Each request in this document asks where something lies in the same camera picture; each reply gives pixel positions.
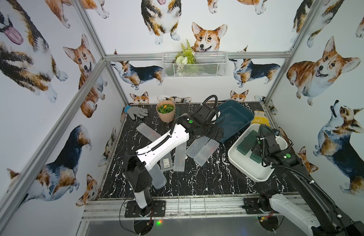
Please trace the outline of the dark green case with pens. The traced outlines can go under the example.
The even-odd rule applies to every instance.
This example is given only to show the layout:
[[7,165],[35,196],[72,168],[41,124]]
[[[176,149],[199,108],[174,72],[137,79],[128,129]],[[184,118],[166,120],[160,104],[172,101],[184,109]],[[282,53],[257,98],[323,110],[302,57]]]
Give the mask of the dark green case with pens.
[[249,151],[253,148],[257,141],[258,132],[251,131],[237,146],[237,151],[242,155],[247,155]]

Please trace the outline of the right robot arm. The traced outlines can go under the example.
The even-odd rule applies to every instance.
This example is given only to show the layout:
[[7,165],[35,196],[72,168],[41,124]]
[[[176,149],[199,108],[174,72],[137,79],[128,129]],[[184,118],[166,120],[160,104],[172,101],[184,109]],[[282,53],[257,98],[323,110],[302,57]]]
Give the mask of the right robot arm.
[[261,183],[255,206],[263,212],[282,214],[309,236],[364,236],[364,223],[353,221],[336,205],[309,175],[291,146],[280,148],[276,142],[278,135],[278,130],[260,125],[252,149],[261,157],[263,167],[281,172],[290,181],[313,213],[289,203],[284,195]]

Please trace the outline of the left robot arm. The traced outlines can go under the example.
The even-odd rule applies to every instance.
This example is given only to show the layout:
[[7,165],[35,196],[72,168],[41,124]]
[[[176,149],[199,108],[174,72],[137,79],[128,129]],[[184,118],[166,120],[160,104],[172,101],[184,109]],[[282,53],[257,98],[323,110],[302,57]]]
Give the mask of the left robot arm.
[[163,174],[157,170],[158,162],[173,149],[175,154],[182,153],[180,149],[189,140],[195,131],[203,132],[201,135],[209,141],[198,151],[193,158],[196,164],[203,166],[219,146],[223,136],[223,129],[218,126],[220,113],[215,113],[204,118],[198,114],[193,117],[183,114],[176,118],[171,130],[148,146],[136,151],[135,155],[124,157],[124,174],[134,192],[136,206],[145,212],[152,209],[152,198],[149,186],[163,187],[157,184],[157,179],[162,179]]

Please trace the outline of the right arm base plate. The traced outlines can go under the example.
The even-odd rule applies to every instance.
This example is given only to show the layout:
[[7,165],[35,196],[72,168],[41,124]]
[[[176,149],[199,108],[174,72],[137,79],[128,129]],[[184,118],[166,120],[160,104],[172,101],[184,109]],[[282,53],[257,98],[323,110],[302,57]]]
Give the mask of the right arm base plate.
[[272,212],[274,214],[280,214],[280,212],[271,208],[271,198],[264,196],[258,198],[243,198],[242,209],[244,209],[247,214],[269,215]]

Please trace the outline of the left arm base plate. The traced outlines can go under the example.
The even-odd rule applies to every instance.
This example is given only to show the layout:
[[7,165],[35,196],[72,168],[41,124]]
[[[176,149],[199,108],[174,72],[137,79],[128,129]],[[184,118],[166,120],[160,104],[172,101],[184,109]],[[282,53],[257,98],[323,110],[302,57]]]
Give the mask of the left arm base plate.
[[138,217],[164,217],[166,210],[166,201],[155,200],[144,209],[140,209],[136,201],[127,202],[125,218],[138,218]]

